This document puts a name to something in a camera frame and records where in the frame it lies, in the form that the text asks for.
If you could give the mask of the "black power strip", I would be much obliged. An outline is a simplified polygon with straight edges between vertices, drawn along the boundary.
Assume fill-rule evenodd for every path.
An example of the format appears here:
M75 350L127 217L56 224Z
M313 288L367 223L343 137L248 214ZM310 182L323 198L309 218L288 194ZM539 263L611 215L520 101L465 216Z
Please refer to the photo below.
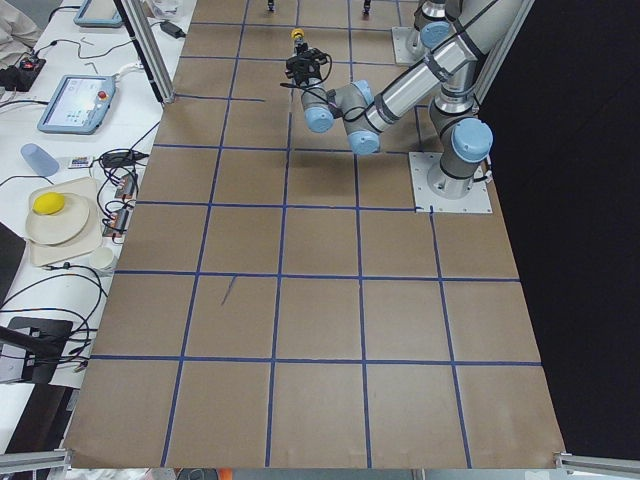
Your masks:
M4 68L1 70L0 85L7 91L28 92L45 64L45 59L29 57L18 66Z

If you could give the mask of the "beige round plate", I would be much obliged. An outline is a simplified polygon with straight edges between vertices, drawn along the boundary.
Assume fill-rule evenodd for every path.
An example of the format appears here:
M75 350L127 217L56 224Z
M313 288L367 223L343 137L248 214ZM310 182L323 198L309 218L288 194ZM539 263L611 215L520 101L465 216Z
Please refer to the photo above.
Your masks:
M38 215L31 211L26 219L26 233L30 240L44 245L55 245L70 240L77 235L89 218L89 203L83 197L72 193L65 196L62 211L54 215Z

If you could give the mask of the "black power adapter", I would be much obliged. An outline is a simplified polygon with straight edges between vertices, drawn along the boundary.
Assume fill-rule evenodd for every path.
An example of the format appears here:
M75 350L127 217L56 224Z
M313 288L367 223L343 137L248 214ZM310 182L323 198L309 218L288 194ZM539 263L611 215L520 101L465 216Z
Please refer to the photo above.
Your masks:
M164 20L163 22L160 23L160 29L168 34L169 36L171 36L172 38L175 39L180 39L180 38L185 38L186 37L186 33L184 32L184 30L179 27L178 25L168 21L168 20Z

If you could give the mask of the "aluminium frame post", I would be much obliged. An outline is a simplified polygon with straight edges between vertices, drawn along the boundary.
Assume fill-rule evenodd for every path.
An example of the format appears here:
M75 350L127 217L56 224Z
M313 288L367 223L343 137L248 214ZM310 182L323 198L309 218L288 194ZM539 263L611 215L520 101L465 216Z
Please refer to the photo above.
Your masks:
M173 103L175 90L141 2L114 0L113 3L133 42L156 100L162 104Z

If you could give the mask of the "yellow lemon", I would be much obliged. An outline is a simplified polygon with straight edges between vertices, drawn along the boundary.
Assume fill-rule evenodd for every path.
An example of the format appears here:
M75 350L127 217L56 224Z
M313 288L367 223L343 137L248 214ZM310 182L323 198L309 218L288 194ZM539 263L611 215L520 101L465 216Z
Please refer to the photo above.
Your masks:
M62 211L65 204L66 200L63 194L46 192L34 200L32 211L38 215L54 215Z

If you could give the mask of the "light blue plastic cup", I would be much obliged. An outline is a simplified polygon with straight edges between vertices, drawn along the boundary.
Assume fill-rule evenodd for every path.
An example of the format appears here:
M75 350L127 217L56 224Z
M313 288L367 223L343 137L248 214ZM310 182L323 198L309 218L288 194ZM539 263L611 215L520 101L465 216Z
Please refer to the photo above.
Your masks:
M49 177L59 170L58 161L39 145L24 144L20 153L29 167L39 176Z

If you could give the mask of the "blue teach pendant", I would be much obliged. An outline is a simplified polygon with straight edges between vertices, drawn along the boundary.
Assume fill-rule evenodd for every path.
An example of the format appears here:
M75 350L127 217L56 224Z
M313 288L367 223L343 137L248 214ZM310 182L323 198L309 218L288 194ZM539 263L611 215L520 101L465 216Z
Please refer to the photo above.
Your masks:
M93 134L102 124L115 93L114 76L65 75L37 129L51 134Z
M123 21L112 0L84 0L74 23L87 28L119 28Z

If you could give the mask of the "white paper cup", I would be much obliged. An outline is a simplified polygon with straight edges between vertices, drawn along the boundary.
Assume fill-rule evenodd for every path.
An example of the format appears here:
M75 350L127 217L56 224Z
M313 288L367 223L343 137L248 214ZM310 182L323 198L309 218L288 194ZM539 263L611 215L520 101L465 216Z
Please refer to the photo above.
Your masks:
M89 256L89 265L99 275L112 274L117 265L118 257L109 247L99 247Z

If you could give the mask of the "beige rectangular tray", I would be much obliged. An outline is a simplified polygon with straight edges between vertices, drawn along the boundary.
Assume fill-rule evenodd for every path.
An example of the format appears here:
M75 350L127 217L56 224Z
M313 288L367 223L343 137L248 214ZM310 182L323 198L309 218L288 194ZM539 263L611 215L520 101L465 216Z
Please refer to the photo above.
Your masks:
M91 253L102 244L96 195L97 181L85 177L44 187L29 195L25 231L30 262L37 267ZM60 212L41 215L33 210L42 195L54 192L65 198Z

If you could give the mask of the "blue teach pendant near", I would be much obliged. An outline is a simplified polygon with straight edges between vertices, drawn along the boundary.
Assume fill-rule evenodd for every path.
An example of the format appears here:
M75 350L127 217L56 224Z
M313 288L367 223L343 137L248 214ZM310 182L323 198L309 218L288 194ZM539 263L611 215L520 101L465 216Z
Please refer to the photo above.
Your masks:
M37 129L51 134L93 134L102 124L115 93L114 76L65 75Z

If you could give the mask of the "small remote control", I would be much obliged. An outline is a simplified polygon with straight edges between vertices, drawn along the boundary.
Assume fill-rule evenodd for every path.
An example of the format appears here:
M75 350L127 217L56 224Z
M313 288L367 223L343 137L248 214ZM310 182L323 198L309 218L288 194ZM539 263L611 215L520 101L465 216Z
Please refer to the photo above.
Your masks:
M93 156L75 156L71 157L68 161L69 169L88 169L95 162Z

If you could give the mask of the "blue teach pendant far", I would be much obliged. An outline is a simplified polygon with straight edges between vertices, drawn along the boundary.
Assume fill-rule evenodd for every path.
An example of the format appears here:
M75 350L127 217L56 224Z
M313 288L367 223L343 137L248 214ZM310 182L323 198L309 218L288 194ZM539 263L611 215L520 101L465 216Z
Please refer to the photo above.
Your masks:
M84 0L74 23L87 28L119 28L123 21L112 0Z

